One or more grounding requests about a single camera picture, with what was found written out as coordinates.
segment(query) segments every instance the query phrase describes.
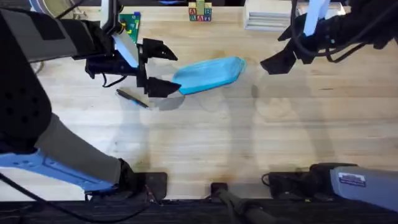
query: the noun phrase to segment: blue towel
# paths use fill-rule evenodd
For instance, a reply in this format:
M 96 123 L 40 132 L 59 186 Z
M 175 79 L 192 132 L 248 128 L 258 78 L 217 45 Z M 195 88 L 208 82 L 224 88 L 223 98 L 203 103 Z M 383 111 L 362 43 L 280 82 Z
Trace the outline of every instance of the blue towel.
M 239 57 L 206 60 L 181 68 L 173 82 L 181 85 L 181 94 L 192 94 L 235 82 L 245 66 Z

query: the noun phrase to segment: black pen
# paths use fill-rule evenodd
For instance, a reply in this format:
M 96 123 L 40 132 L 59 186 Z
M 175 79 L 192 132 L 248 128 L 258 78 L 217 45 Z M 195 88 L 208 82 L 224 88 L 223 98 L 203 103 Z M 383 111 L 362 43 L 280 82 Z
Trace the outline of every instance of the black pen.
M 141 100 L 138 100 L 137 98 L 131 96 L 130 94 L 126 93 L 125 91 L 117 89 L 116 93 L 118 93 L 119 96 L 121 96 L 127 100 L 133 101 L 135 104 L 142 106 L 143 108 L 147 108 L 147 109 L 149 108 L 149 106 L 146 105 L 145 103 L 143 103 Z

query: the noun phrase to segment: black cable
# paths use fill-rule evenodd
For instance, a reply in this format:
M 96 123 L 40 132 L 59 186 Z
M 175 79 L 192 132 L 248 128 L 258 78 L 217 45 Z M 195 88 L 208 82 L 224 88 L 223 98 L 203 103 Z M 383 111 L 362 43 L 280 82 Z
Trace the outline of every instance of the black cable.
M 312 56 L 312 57 L 324 57 L 324 56 L 330 56 L 335 53 L 341 52 L 351 44 L 354 44 L 357 42 L 363 35 L 365 35 L 369 30 L 371 30 L 377 23 L 379 23 L 384 17 L 386 17 L 388 14 L 390 14 L 396 7 L 398 6 L 398 1 L 395 2 L 391 7 L 388 7 L 382 14 L 380 14 L 375 20 L 373 20 L 370 24 L 368 24 L 359 34 L 354 36 L 350 41 L 348 41 L 346 44 L 338 46 L 334 50 L 328 51 L 328 52 L 312 52 L 307 50 L 300 42 L 299 37 L 297 36 L 296 30 L 295 30 L 295 15 L 296 15 L 296 10 L 297 10 L 297 0 L 292 0 L 292 11 L 290 12 L 290 29 L 292 31 L 292 39 L 298 49 L 302 51 L 303 53 Z
M 54 209 L 56 209 L 58 211 L 61 211 L 61 212 L 65 213 L 65 214 L 67 214 L 67 215 L 75 217 L 75 218 L 77 218 L 77 219 L 79 219 L 81 221 L 89 222 L 89 223 L 118 223 L 118 222 L 123 222 L 123 221 L 126 221 L 126 220 L 128 220 L 130 218 L 133 218 L 133 217 L 137 216 L 138 214 L 140 214 L 141 212 L 143 212 L 143 211 L 145 211 L 145 210 L 147 210 L 149 208 L 148 205 L 143 206 L 141 209 L 139 209 L 138 211 L 134 212 L 133 214 L 131 214 L 129 216 L 126 216 L 124 218 L 117 219 L 117 220 L 94 220 L 94 219 L 90 219 L 90 218 L 86 218 L 84 216 L 81 216 L 81 215 L 79 215 L 77 213 L 71 212 L 71 211 L 67 210 L 66 208 L 63 208 L 61 206 L 58 206 L 56 204 L 53 204 L 51 202 L 48 202 L 48 201 L 40 198 L 36 194 L 33 194 L 32 192 L 28 191 L 27 189 L 21 187 L 19 184 L 15 183 L 14 181 L 12 181 L 8 177 L 6 177 L 1 172 L 0 172 L 0 179 L 4 183 L 10 185 L 12 188 L 18 190 L 20 193 L 30 197 L 31 199 L 34 199 L 34 200 L 36 200 L 36 201 L 38 201 L 38 202 L 40 202 L 42 204 L 45 204 L 45 205 L 47 205 L 49 207 L 52 207 L 52 208 L 54 208 Z
M 262 182 L 262 184 L 264 184 L 264 185 L 267 186 L 267 187 L 269 187 L 269 183 L 267 183 L 267 182 L 264 180 L 264 178 L 268 177 L 268 175 L 269 175 L 269 173 L 264 174 L 264 175 L 261 177 L 261 182 Z
M 236 217 L 235 217 L 235 212 L 234 212 L 234 208 L 232 206 L 232 203 L 230 201 L 226 201 L 224 203 L 228 207 L 228 215 L 229 215 L 229 218 L 232 221 L 232 224 L 236 224 Z
M 342 56 L 340 56 L 337 59 L 333 59 L 331 57 L 331 55 L 327 55 L 326 58 L 328 59 L 329 62 L 333 62 L 333 63 L 339 63 L 342 60 L 346 59 L 348 56 L 350 56 L 351 54 L 353 54 L 355 51 L 363 48 L 366 44 L 368 44 L 367 42 L 363 42 L 358 44 L 357 46 L 353 47 L 351 50 L 347 51 L 346 53 L 344 53 Z
M 72 10 L 76 9 L 77 7 L 79 7 L 81 4 L 83 4 L 83 2 L 85 2 L 86 0 L 80 0 L 78 3 L 74 4 L 72 7 L 70 7 L 69 9 L 65 10 L 63 13 L 59 14 L 56 19 L 61 19 L 64 16 L 66 16 L 69 12 L 72 12 Z
M 106 79 L 106 75 L 104 73 L 102 73 L 102 77 L 104 77 L 104 84 L 102 85 L 102 87 L 104 88 L 109 88 L 111 86 L 114 86 L 127 78 L 127 76 L 123 76 L 120 79 L 116 80 L 115 82 L 112 82 L 111 84 L 107 85 L 106 83 L 108 82 L 108 80 Z

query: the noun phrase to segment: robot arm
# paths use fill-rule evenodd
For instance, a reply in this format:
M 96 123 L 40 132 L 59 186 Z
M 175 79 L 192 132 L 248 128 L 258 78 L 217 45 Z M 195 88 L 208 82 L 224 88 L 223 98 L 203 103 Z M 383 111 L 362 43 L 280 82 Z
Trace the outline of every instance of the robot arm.
M 278 38 L 290 39 L 285 48 L 274 56 L 261 62 L 270 75 L 288 73 L 297 59 L 311 64 L 315 57 L 327 57 L 329 62 L 340 62 L 366 44 L 375 49 L 383 49 L 397 37 L 398 2 L 395 0 L 354 0 L 351 13 L 320 20 L 312 35 L 305 35 L 307 15 L 294 17 L 297 0 L 292 0 L 292 19 L 290 27 Z M 359 44 L 340 58 L 332 55 L 352 44 Z
M 102 28 L 91 21 L 0 9 L 0 166 L 64 180 L 87 194 L 135 194 L 137 177 L 129 165 L 103 154 L 62 124 L 29 63 L 86 59 L 92 78 L 99 73 L 135 76 L 149 97 L 177 91 L 178 84 L 147 78 L 145 68 L 151 57 L 177 60 L 173 52 L 159 40 L 134 44 L 118 21 L 123 7 L 116 0 L 104 0 L 103 7 L 109 14 Z

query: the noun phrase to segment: wooden tabletop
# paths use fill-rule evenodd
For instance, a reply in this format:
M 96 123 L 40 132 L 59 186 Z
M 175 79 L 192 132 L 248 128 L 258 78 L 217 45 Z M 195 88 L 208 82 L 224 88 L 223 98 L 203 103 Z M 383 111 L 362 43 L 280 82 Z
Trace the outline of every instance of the wooden tabletop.
M 99 8 L 84 7 L 90 19 Z M 238 56 L 247 68 L 233 84 L 157 101 L 145 110 L 101 88 L 84 61 L 45 63 L 39 74 L 53 111 L 99 150 L 134 171 L 169 174 L 168 198 L 203 198 L 212 182 L 245 197 L 265 194 L 262 174 L 317 162 L 353 162 L 398 170 L 398 48 L 365 47 L 339 64 L 297 62 L 288 75 L 268 75 L 259 62 L 281 50 L 279 33 L 243 29 L 241 7 L 214 7 L 212 22 L 190 22 L 186 7 L 127 7 L 142 12 L 140 36 L 163 40 L 178 62 L 155 59 L 150 76 L 170 80 L 182 66 Z M 118 86 L 140 93 L 135 78 Z M 81 200 L 61 181 L 7 169 L 4 173 L 49 200 Z M 2 185 L 1 200 L 26 200 Z

